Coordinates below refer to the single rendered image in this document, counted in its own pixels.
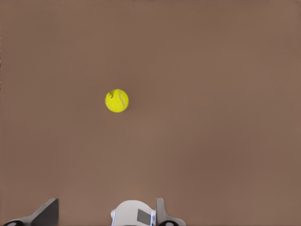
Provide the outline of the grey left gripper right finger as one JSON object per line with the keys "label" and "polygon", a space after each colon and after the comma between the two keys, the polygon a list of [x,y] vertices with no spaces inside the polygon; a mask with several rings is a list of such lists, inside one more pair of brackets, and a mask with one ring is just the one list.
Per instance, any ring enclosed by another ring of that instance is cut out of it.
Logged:
{"label": "grey left gripper right finger", "polygon": [[186,226],[186,223],[182,219],[168,215],[164,199],[156,198],[156,226]]}

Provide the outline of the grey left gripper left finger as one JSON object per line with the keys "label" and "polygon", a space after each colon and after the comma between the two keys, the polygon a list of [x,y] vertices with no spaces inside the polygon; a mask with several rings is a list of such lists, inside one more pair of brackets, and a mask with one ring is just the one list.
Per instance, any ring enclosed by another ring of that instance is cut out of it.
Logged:
{"label": "grey left gripper left finger", "polygon": [[13,219],[3,226],[57,226],[59,221],[59,199],[51,198],[34,213]]}

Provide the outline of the white rounded object grey patch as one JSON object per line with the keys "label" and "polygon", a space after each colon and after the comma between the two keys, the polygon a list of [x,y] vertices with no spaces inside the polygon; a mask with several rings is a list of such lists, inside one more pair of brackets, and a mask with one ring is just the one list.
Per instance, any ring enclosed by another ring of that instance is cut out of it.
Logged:
{"label": "white rounded object grey patch", "polygon": [[111,211],[111,226],[155,226],[156,212],[146,203],[127,200]]}

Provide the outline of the yellow tennis ball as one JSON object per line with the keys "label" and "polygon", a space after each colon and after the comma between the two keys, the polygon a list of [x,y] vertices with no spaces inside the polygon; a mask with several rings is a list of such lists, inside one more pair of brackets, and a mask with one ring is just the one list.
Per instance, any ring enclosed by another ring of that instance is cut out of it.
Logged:
{"label": "yellow tennis ball", "polygon": [[106,94],[105,104],[111,112],[120,113],[127,109],[129,97],[125,91],[113,89]]}

